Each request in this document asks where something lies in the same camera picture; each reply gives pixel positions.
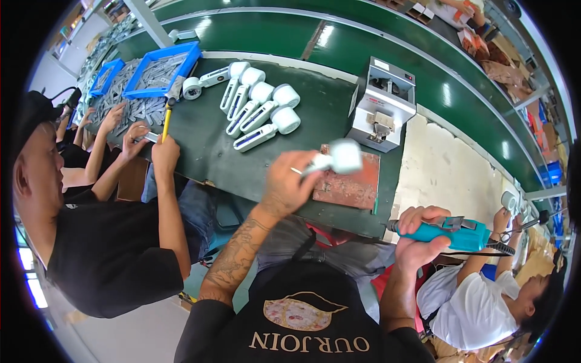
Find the metal part pile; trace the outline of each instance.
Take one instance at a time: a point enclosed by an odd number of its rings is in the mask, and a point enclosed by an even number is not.
[[[149,125],[163,125],[165,119],[165,97],[149,97],[129,100],[121,97],[129,79],[135,73],[137,65],[141,59],[134,59],[127,62],[125,66],[115,75],[109,90],[104,96],[95,99],[95,112],[89,116],[95,126],[99,126],[107,113],[115,105],[127,102],[123,110],[123,115],[119,125],[113,130],[115,136],[121,135],[131,123],[138,119],[147,120]]]
[[[105,80],[107,79],[107,77],[109,76],[109,74],[111,74],[111,71],[113,70],[113,67],[109,67],[105,73],[103,73],[102,76],[99,77],[98,80],[96,80],[95,82],[97,82],[97,85],[95,86],[95,89],[101,89],[103,88],[103,84],[105,83]]]
[[[150,62],[145,67],[135,89],[167,87],[187,55],[188,52],[184,52]]]

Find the blue plastic tray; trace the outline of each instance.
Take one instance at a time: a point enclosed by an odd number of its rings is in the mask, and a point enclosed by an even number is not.
[[[189,72],[192,70],[193,65],[196,64],[198,58],[202,58],[202,52],[198,47],[199,42],[190,42],[180,45],[174,45],[169,48],[158,49],[153,52],[146,53],[139,63],[139,66],[135,69],[135,73],[127,83],[122,96],[128,99],[144,98],[144,97],[164,97],[167,91],[170,90],[171,85],[174,84],[175,79],[178,76],[187,77]],[[170,80],[170,83],[166,87],[157,88],[145,88],[145,89],[135,89],[137,82],[141,78],[145,68],[147,68],[149,62],[154,62],[160,58],[166,56],[177,55],[180,53],[189,52],[186,56],[184,62],[179,66],[177,71],[174,73]]]
[[[109,63],[105,63],[103,65],[103,67],[101,67],[101,70],[99,71],[99,73],[97,74],[97,78],[95,78],[95,82],[93,82],[93,85],[91,86],[91,89],[89,90],[89,94],[93,97],[94,96],[103,96],[103,95],[107,94],[109,87],[111,87],[111,83],[113,83],[113,79],[115,78],[117,73],[123,67],[125,67],[125,62],[122,61],[121,58],[117,58],[116,60],[112,60]],[[97,81],[99,80],[99,78],[101,78],[101,76],[103,76],[103,74],[105,72],[107,72],[107,69],[109,69],[109,68],[113,68],[113,70],[107,76],[105,83],[103,83],[103,87],[101,89],[95,89],[95,87],[97,86]]]

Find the cable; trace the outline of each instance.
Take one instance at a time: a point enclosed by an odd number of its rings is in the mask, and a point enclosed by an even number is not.
[[[75,86],[71,86],[68,88],[63,89],[62,91],[60,91],[56,96],[54,96],[53,98],[51,98],[51,101],[54,100],[55,98],[57,98],[58,96],[62,95],[63,93],[65,93],[66,91],[70,90],[70,89],[75,89]]]

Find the white screw feeder machine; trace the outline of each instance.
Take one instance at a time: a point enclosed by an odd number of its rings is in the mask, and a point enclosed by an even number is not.
[[[375,57],[357,80],[348,138],[388,152],[400,145],[402,126],[416,114],[415,76]]]

